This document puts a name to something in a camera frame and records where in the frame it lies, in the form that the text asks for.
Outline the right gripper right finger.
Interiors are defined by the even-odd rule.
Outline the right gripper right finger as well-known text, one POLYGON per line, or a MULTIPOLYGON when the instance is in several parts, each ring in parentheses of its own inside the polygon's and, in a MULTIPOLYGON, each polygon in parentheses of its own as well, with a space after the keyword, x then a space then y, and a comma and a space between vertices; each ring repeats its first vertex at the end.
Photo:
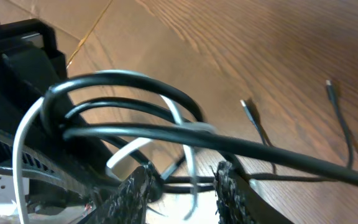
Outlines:
POLYGON ((239 176, 230 162, 222 161, 214 173, 219 223, 292 224, 268 204, 249 182, 239 176))

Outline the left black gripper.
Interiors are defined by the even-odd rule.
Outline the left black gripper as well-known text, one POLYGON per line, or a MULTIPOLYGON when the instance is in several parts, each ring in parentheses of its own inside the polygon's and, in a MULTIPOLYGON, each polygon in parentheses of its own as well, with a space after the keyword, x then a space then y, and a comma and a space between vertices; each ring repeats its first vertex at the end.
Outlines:
POLYGON ((0 24, 0 200, 3 189, 14 197, 14 186, 22 184, 29 213, 56 215, 67 207, 99 205, 115 187, 97 163, 109 157, 100 141, 63 142, 38 116, 27 129, 20 126, 30 107, 66 79, 53 28, 37 19, 0 24))

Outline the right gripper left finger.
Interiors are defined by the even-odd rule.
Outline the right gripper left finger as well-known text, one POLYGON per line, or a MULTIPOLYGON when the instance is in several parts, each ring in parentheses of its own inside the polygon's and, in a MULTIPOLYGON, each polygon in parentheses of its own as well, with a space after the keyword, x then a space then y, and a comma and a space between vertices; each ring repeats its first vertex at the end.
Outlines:
POLYGON ((151 164, 138 167, 118 191, 91 214, 86 224, 144 224, 154 182, 153 171, 151 164))

